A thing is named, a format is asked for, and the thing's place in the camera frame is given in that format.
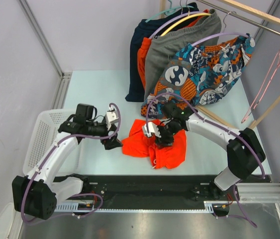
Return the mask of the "bright orange shorts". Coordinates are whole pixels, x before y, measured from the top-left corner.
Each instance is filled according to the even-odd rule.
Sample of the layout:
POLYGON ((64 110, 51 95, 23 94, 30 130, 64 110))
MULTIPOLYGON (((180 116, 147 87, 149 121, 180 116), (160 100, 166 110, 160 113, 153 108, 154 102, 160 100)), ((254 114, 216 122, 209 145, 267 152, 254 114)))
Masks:
POLYGON ((122 140, 122 153, 132 157, 150 158, 155 169, 178 167, 185 161, 187 150, 186 132, 181 130, 174 136, 174 143, 164 148, 158 147, 155 137, 148 138, 143 133, 145 121, 136 119, 130 129, 129 137, 122 140))

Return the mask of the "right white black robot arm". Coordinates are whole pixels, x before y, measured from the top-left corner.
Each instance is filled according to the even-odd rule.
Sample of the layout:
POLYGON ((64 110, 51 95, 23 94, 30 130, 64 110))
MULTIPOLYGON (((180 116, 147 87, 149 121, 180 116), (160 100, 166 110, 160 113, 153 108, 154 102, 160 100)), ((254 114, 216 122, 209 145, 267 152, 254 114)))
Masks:
POLYGON ((226 151, 228 165, 210 183, 210 194, 214 199, 223 199, 231 186, 247 179, 257 168, 264 171, 262 163, 266 155, 252 129, 227 127, 207 119, 192 106, 181 109, 174 103, 167 103, 162 107, 162 113, 169 119, 168 123, 149 125, 158 146, 173 145, 175 135, 185 130, 211 140, 226 151))

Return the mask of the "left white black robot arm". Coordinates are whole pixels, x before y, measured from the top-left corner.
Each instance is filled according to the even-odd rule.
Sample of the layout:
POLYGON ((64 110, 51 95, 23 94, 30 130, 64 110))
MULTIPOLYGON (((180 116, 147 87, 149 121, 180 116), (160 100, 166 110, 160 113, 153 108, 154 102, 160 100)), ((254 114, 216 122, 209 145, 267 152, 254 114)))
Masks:
POLYGON ((96 113, 94 106, 78 104, 76 112, 60 125, 54 142, 34 168, 12 181, 14 208, 26 224, 51 218, 56 207, 70 198, 89 197, 102 206, 103 198, 92 192, 87 176, 70 174, 63 181, 54 182, 65 160, 83 139, 99 140, 106 150, 122 146, 117 138, 121 126, 118 106, 110 103, 101 122, 93 118, 96 113))

